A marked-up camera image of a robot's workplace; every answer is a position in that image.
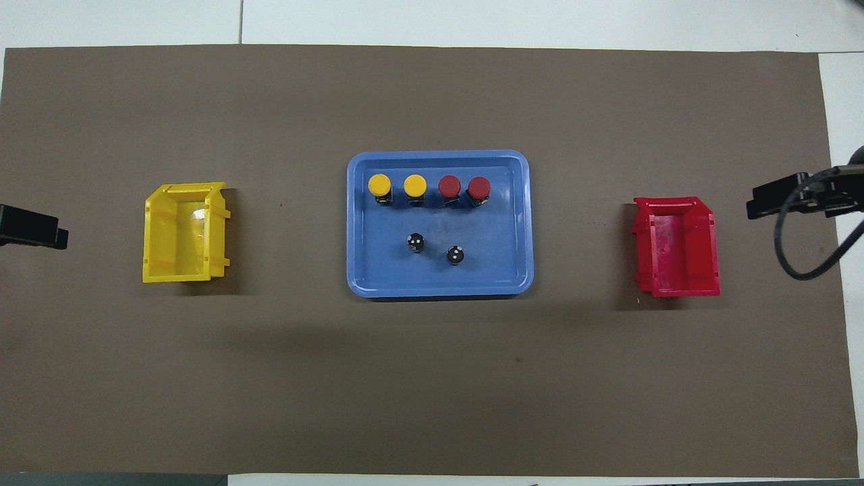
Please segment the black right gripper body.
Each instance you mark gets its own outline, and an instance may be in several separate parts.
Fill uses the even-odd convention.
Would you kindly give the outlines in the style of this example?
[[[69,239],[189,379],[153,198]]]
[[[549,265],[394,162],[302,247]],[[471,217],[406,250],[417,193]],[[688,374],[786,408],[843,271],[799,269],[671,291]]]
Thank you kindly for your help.
[[[821,170],[809,178],[812,207],[827,218],[863,211],[863,165],[846,164]]]

